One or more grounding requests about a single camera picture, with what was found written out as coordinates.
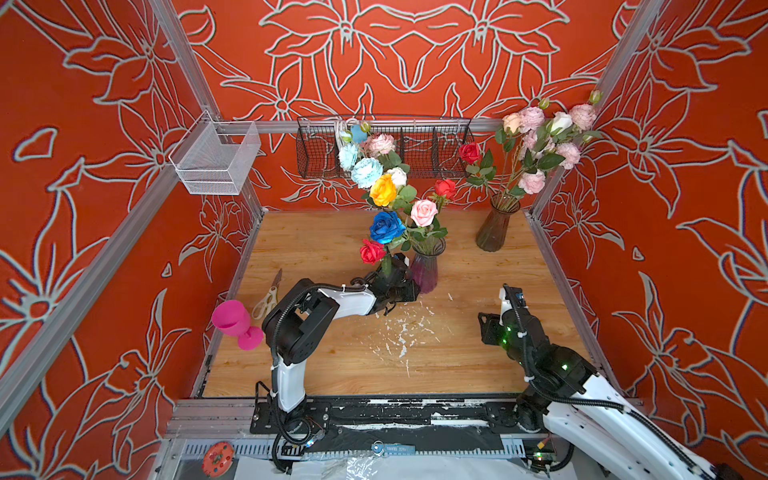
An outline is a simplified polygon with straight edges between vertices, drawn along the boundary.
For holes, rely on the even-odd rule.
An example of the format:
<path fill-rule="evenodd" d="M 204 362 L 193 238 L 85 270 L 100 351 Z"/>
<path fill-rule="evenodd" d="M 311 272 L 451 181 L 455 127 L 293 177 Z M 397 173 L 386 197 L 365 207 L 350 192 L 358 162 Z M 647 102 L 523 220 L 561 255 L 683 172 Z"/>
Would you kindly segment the large red rose stem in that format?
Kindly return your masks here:
<path fill-rule="evenodd" d="M 365 264 L 375 265 L 379 275 L 388 277 L 393 269 L 393 255 L 388 247 L 379 242 L 364 239 L 359 250 L 360 258 Z"/>

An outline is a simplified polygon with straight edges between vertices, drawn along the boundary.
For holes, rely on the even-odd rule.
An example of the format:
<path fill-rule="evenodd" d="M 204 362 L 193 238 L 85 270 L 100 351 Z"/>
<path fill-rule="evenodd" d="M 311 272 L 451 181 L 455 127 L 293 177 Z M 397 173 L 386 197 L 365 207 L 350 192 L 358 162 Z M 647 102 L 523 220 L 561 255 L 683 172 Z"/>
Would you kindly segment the purple glass vase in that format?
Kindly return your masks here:
<path fill-rule="evenodd" d="M 429 237 L 414 245 L 414 258 L 411 263 L 413 280 L 419 286 L 420 294 L 426 295 L 435 290 L 439 279 L 439 256 L 446 249 L 444 238 Z"/>

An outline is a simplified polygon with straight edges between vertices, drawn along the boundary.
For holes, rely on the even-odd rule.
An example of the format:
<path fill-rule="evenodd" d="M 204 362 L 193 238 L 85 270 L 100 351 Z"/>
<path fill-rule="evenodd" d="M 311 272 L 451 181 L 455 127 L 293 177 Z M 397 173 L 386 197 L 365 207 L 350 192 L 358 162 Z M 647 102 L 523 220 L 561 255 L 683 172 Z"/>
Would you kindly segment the orange yellow rose stem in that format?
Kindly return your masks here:
<path fill-rule="evenodd" d="M 417 199 L 417 189 L 408 182 L 396 183 L 392 174 L 379 177 L 365 198 L 366 203 L 383 212 L 409 215 Z"/>

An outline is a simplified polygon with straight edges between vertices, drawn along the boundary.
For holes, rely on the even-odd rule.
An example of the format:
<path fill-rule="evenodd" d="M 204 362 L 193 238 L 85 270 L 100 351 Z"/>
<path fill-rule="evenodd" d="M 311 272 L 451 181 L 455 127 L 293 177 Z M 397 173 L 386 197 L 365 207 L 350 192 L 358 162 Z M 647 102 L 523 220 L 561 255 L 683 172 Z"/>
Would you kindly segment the brown glass vase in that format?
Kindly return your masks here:
<path fill-rule="evenodd" d="M 520 200 L 499 193 L 491 198 L 490 205 L 491 210 L 478 230 L 475 242 L 481 250 L 496 252 L 505 244 L 510 218 L 520 209 Z"/>

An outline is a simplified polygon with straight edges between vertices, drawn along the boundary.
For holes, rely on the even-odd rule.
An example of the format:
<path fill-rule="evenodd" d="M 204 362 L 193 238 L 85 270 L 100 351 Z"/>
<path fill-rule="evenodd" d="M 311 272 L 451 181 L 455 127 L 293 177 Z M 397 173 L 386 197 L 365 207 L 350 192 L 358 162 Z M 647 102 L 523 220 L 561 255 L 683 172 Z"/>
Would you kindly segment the red rosebud stem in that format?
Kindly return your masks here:
<path fill-rule="evenodd" d="M 438 211 L 441 211 L 456 195 L 456 183 L 450 179 L 437 180 L 434 185 L 434 193 L 431 200 L 437 205 Z"/>

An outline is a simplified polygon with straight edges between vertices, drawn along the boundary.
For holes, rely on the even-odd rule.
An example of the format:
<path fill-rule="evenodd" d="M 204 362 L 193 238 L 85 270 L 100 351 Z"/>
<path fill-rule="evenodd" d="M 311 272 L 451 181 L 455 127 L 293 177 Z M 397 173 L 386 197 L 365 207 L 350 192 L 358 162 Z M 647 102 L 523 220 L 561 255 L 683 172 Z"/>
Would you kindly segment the pale blue flower stem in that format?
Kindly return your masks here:
<path fill-rule="evenodd" d="M 363 151 L 363 144 L 355 144 L 349 127 L 355 124 L 340 122 L 335 125 L 335 140 L 337 145 L 337 160 L 342 172 L 361 189 L 370 189 L 374 182 L 383 175 L 382 165 L 378 160 L 369 158 Z M 371 136 L 370 128 L 363 128 Z"/>

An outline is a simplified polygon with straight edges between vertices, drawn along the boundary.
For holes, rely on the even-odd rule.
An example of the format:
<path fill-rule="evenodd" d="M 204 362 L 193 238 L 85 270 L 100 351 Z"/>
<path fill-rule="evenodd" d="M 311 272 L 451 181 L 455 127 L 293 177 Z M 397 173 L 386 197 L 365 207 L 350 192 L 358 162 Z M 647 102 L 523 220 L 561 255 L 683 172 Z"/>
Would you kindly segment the pink mottled flower stem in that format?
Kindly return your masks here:
<path fill-rule="evenodd" d="M 409 174 L 410 166 L 404 162 L 397 147 L 398 144 L 392 135 L 379 133 L 367 138 L 363 151 L 367 157 L 378 160 L 384 171 L 399 168 Z"/>

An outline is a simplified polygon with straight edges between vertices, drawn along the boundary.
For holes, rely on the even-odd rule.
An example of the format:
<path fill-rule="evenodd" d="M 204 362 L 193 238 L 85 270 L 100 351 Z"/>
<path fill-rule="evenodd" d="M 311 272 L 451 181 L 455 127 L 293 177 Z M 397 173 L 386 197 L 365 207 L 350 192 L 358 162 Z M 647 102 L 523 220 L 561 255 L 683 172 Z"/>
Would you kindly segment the pink peony stem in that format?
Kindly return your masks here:
<path fill-rule="evenodd" d="M 521 200 L 526 195 L 537 195 L 546 185 L 546 173 L 537 170 L 535 173 L 523 173 L 517 182 L 509 189 L 509 195 Z"/>

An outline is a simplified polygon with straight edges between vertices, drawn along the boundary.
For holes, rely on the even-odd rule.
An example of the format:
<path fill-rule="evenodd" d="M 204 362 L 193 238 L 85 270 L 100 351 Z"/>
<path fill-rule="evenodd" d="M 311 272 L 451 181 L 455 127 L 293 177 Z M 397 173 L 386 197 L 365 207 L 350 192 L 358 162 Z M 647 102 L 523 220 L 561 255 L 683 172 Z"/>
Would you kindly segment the pink carnation stem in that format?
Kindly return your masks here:
<path fill-rule="evenodd" d="M 563 157 L 561 166 L 565 170 L 573 169 L 580 162 L 581 151 L 579 147 L 572 142 L 565 142 L 565 143 L 559 144 L 555 152 L 557 155 L 560 155 Z"/>

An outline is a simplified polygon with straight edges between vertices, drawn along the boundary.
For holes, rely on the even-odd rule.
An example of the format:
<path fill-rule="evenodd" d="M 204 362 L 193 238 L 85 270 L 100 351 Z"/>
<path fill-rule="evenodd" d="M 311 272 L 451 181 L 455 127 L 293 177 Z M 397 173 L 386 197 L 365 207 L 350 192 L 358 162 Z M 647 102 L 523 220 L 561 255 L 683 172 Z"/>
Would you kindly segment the peach rose stem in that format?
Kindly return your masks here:
<path fill-rule="evenodd" d="M 509 114 L 503 118 L 502 148 L 504 152 L 503 171 L 509 174 L 508 182 L 505 187 L 506 193 L 516 199 L 521 199 L 524 194 L 517 187 L 519 176 L 519 146 L 518 139 L 521 135 L 522 115 L 519 112 Z"/>

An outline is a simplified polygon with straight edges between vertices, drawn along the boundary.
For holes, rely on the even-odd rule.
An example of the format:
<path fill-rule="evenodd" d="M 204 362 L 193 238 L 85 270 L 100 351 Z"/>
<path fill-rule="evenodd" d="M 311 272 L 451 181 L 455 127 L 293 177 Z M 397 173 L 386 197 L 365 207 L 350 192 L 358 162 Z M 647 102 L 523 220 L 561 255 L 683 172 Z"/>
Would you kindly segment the pale pink flower stem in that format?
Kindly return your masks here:
<path fill-rule="evenodd" d="M 519 115 L 521 124 L 517 133 L 522 136 L 524 148 L 532 150 L 538 140 L 537 131 L 546 122 L 545 113 L 541 108 L 531 106 L 523 108 Z"/>

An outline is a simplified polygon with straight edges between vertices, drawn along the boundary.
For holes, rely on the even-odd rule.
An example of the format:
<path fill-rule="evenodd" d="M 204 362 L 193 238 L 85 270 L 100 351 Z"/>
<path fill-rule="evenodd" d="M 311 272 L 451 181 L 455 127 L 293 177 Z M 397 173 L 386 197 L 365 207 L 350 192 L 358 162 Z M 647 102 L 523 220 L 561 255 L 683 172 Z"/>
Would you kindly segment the small pink rose stem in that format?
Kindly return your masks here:
<path fill-rule="evenodd" d="M 413 247 L 421 254 L 436 255 L 444 249 L 447 229 L 438 219 L 438 204 L 432 200 L 417 200 L 409 214 L 408 232 Z"/>

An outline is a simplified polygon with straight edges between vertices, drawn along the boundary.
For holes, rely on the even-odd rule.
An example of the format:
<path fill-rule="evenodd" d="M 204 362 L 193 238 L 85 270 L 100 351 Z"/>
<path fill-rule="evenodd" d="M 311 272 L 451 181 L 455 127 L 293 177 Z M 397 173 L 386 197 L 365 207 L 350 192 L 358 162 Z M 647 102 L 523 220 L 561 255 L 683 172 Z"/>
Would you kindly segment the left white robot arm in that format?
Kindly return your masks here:
<path fill-rule="evenodd" d="M 386 315 L 400 303 L 417 300 L 420 292 L 406 265 L 395 265 L 388 274 L 376 270 L 346 285 L 299 280 L 262 323 L 272 358 L 270 397 L 277 412 L 291 414 L 305 401 L 306 362 L 333 321 Z"/>

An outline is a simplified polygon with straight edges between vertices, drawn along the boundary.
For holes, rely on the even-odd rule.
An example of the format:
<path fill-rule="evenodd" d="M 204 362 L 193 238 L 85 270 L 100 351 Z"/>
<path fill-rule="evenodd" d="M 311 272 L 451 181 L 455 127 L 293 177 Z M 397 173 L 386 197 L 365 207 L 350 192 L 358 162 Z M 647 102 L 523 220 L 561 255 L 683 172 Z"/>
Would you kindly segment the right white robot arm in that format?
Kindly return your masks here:
<path fill-rule="evenodd" d="M 551 343 L 524 305 L 505 301 L 501 313 L 480 313 L 478 323 L 483 343 L 501 347 L 523 369 L 521 427 L 548 430 L 619 478 L 739 478 L 657 427 L 580 354 Z"/>

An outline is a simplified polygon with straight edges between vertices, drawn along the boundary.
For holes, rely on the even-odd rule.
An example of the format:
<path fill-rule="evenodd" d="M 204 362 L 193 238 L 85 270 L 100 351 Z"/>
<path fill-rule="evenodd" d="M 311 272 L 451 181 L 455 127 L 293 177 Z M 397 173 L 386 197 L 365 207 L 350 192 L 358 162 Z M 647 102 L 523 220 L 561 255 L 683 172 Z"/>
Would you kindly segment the light blue box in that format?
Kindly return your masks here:
<path fill-rule="evenodd" d="M 368 139 L 369 134 L 361 124 L 350 126 L 349 131 L 352 137 L 352 142 L 355 144 L 363 144 Z"/>

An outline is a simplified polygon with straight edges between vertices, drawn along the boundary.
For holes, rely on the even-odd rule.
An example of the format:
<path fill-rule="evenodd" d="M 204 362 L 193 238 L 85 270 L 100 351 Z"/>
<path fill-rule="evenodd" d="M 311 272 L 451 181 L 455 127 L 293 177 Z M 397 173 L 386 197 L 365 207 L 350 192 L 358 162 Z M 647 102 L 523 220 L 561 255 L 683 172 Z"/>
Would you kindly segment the pink plastic cup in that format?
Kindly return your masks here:
<path fill-rule="evenodd" d="M 251 315 L 240 301 L 228 300 L 218 305 L 211 322 L 225 336 L 234 337 L 243 351 L 256 349 L 264 340 L 263 331 L 252 324 Z"/>

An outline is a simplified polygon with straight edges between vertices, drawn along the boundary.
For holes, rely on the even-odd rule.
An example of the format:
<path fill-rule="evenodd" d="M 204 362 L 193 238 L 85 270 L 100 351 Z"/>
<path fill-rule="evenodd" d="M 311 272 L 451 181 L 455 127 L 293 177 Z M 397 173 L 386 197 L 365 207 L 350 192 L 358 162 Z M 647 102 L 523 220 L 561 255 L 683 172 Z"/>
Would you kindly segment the clear plastic bin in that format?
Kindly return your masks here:
<path fill-rule="evenodd" d="M 217 121 L 203 111 L 169 154 L 192 195 L 239 195 L 261 151 L 255 122 Z"/>

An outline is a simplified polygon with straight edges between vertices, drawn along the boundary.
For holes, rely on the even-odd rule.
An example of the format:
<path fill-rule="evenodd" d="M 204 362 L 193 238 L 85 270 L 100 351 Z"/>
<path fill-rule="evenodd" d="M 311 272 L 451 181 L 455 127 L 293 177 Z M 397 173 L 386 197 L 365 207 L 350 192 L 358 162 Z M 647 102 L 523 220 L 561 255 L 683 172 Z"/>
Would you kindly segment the red plastic wheel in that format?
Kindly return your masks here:
<path fill-rule="evenodd" d="M 219 478 L 229 472 L 235 463 L 234 446 L 221 441 L 212 445 L 202 459 L 202 472 L 208 478 Z"/>

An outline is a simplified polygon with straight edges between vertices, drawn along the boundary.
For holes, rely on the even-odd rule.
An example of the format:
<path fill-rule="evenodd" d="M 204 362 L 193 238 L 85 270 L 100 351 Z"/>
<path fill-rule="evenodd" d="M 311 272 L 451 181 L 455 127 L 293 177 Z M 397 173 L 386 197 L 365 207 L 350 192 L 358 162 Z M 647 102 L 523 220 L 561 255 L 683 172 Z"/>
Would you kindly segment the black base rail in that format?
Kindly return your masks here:
<path fill-rule="evenodd" d="M 380 444 L 416 455 L 500 459 L 557 458 L 568 449 L 565 440 L 535 430 L 512 394 L 309 396 L 282 418 L 294 437 L 312 434 L 306 446 L 283 449 L 305 459 L 371 453 Z"/>

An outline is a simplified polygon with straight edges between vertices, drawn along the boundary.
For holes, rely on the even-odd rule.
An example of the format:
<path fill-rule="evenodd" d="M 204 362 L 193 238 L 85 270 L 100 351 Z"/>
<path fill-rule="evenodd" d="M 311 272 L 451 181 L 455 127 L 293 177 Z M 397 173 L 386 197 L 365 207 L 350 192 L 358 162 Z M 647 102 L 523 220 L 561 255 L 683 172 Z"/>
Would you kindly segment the white handled scissors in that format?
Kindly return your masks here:
<path fill-rule="evenodd" d="M 282 280 L 282 273 L 283 271 L 279 269 L 273 278 L 272 284 L 267 293 L 251 310 L 251 316 L 254 320 L 263 320 L 267 314 L 277 305 L 278 289 Z"/>

